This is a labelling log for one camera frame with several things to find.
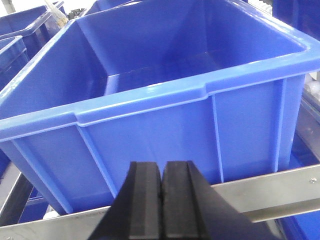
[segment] blue crate in background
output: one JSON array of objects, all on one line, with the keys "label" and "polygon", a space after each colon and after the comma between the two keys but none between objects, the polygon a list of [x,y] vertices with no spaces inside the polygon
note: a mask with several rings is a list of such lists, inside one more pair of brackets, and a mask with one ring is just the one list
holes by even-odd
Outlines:
[{"label": "blue crate in background", "polygon": [[[64,12],[63,1],[56,6]],[[0,40],[23,36],[27,54],[31,59],[60,30],[52,13],[45,6],[15,12],[0,17]]]},{"label": "blue crate in background", "polygon": [[28,63],[22,36],[0,40],[0,91]]},{"label": "blue crate in background", "polygon": [[98,13],[124,4],[128,0],[97,0],[81,14],[82,16]]},{"label": "blue crate in background", "polygon": [[273,16],[320,40],[320,1],[273,0]]}]

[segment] blue plastic bin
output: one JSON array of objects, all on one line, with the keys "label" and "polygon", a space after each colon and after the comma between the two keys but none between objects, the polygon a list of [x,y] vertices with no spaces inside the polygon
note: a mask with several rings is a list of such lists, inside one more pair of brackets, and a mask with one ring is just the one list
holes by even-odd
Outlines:
[{"label": "blue plastic bin", "polygon": [[240,0],[146,0],[27,66],[0,92],[0,147],[63,214],[110,204],[130,161],[192,160],[212,184],[287,169],[320,43]]},{"label": "blue plastic bin", "polygon": [[[56,6],[64,12],[63,1]],[[23,36],[31,59],[60,30],[52,13],[45,6],[0,17],[0,40]]]},{"label": "blue plastic bin", "polygon": [[320,1],[273,0],[273,16],[320,40]]},{"label": "blue plastic bin", "polygon": [[0,40],[0,91],[28,63],[22,36]]},{"label": "blue plastic bin", "polygon": [[108,10],[126,2],[129,2],[129,0],[97,0],[90,7],[84,10],[81,16]]}]

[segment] metal frame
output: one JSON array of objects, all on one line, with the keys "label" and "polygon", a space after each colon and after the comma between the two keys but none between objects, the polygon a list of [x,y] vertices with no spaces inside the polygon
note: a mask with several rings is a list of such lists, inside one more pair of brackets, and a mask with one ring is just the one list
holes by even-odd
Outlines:
[{"label": "metal frame", "polygon": [[33,189],[11,162],[0,182],[0,226],[17,224]]},{"label": "metal frame", "polygon": [[[313,212],[320,210],[320,164],[211,188],[252,222]],[[108,208],[0,227],[0,239],[87,239]]]}]

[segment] bin lip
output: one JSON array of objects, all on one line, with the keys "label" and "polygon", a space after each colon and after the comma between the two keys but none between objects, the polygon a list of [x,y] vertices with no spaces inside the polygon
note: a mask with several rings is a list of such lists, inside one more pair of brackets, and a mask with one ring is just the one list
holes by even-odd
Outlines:
[{"label": "bin lip", "polygon": [[23,52],[27,50],[21,35],[0,39],[0,43],[5,41],[7,41],[7,44],[3,48],[0,48],[0,60],[2,58],[1,56],[6,54],[7,51],[10,51],[11,48],[15,48],[16,50],[12,51],[12,54],[9,53],[11,57],[7,58],[6,61],[0,61],[0,73],[5,71]]},{"label": "bin lip", "polygon": [[5,51],[7,51],[9,48],[11,48],[14,44],[16,44],[17,42],[19,42],[21,40],[22,40],[21,35],[0,39],[0,43],[4,42],[4,41],[8,41],[8,44],[6,44],[3,48],[0,48],[0,55],[3,54]]},{"label": "bin lip", "polygon": [[[256,10],[241,0],[226,0],[226,2],[241,11],[245,10],[247,14],[262,24],[273,27],[279,34],[305,50],[0,119],[0,142],[66,126],[85,127],[137,113],[197,102],[212,94],[304,75],[320,69],[319,41],[266,13]],[[90,16],[70,22],[40,50],[22,71],[0,91],[0,105],[10,97],[15,87],[54,46],[55,41],[73,24],[78,24],[78,21],[83,21],[87,17]]]},{"label": "bin lip", "polygon": [[[118,7],[121,7],[121,6],[123,6],[123,5],[128,4],[128,3],[130,3],[130,2],[136,2],[136,1],[137,1],[137,0],[126,0],[126,2],[124,2],[124,3],[122,3],[122,4],[119,4],[119,5],[117,5],[117,6],[114,6],[114,7],[112,7],[112,8],[106,9],[106,10],[102,10],[101,12],[109,11],[109,10],[111,10],[111,9],[118,8]],[[87,13],[91,10],[91,8],[92,8],[96,3],[99,4],[99,2],[100,2],[100,0],[94,1],[89,7],[85,8],[85,9],[83,10],[83,12],[79,15],[78,18],[88,16]]]},{"label": "bin lip", "polygon": [[[55,4],[55,6],[59,9],[62,7],[63,4],[64,4],[64,1],[59,1]],[[47,10],[46,12],[41,14],[36,20],[34,20],[31,24],[29,24],[24,29],[0,35],[0,40],[19,36],[19,35],[21,35],[23,37],[29,36],[29,35],[33,34],[51,16],[52,16],[52,13]]]}]

